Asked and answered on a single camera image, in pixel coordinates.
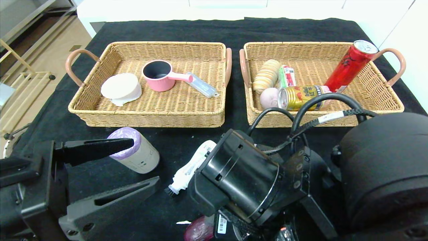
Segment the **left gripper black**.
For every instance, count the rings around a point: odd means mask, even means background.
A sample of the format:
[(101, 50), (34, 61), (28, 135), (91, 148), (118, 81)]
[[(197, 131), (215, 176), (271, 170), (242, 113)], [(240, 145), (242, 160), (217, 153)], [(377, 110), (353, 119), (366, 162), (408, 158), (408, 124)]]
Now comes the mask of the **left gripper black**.
[(159, 189), (159, 176), (68, 204), (63, 164), (79, 166), (134, 146), (132, 138), (54, 141), (35, 145), (30, 157), (1, 160), (2, 241), (88, 241)]

